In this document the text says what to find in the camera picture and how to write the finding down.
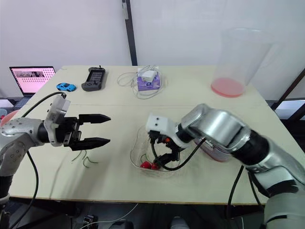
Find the laptop screen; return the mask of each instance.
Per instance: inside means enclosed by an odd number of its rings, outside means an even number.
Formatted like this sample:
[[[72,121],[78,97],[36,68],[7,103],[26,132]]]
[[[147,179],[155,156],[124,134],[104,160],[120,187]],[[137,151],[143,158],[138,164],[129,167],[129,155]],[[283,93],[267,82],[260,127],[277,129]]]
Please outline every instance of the laptop screen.
[[[54,68],[47,67],[10,67],[23,95],[33,95],[55,74]]]

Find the pink liquid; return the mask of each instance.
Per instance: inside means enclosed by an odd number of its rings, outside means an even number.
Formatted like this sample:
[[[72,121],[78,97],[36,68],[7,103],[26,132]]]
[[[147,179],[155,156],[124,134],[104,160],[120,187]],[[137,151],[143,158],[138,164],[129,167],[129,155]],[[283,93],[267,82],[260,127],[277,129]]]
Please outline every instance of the pink liquid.
[[[231,78],[218,78],[211,84],[212,90],[224,97],[238,97],[244,92],[244,86]]]

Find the white charger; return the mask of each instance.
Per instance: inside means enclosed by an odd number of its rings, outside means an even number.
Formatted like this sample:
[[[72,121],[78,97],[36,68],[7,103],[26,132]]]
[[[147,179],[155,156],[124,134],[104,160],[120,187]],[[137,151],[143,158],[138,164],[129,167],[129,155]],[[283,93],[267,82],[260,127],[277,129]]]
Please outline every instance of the white charger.
[[[142,71],[142,69],[138,70],[138,77],[140,76],[145,82],[152,82],[157,72],[155,70],[146,70]]]

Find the beige table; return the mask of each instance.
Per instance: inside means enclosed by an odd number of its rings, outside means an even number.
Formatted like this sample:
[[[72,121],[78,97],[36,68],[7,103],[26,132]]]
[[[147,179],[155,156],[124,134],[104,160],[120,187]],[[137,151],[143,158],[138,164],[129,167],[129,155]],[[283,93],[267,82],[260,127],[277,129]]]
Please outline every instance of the beige table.
[[[106,87],[102,91],[84,92],[81,88],[67,93],[71,106],[66,116],[101,113],[112,118],[104,124],[83,125],[82,137],[104,137],[111,142],[103,147],[88,150],[91,160],[98,164],[85,168],[81,158],[71,161],[78,152],[69,148],[54,148],[49,144],[30,150],[38,167],[40,185],[38,198],[115,201],[115,202],[165,202],[165,203],[217,203],[228,200],[229,192],[240,163],[232,159],[226,163],[213,161],[197,153],[190,162],[171,178],[153,178],[139,172],[130,162],[129,152],[140,126],[146,123],[150,112],[179,121],[195,105],[207,103],[215,108],[231,111],[251,128],[273,139],[305,165],[301,148],[268,107],[259,93],[249,86],[244,95],[228,99],[214,94],[209,85],[213,67],[161,66],[168,78],[164,92],[149,100],[134,97],[130,88],[116,84],[119,74],[132,72],[136,67],[111,66]],[[65,66],[18,113],[22,115],[31,104],[54,92],[61,82],[80,87],[87,77],[88,66]],[[47,101],[36,108],[29,117],[44,119],[49,108]],[[27,157],[16,173],[10,194],[31,197],[35,176]],[[266,198],[259,195],[264,203]],[[235,204],[252,204],[255,199],[244,172],[233,197]]]

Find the transparent cylinder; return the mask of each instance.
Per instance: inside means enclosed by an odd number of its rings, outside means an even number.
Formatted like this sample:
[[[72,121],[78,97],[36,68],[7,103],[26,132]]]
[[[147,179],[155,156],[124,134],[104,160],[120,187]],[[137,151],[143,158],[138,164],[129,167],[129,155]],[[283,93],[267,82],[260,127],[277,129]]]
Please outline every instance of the transparent cylinder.
[[[225,97],[242,95],[273,44],[273,37],[262,30],[234,28],[224,31],[212,90]]]

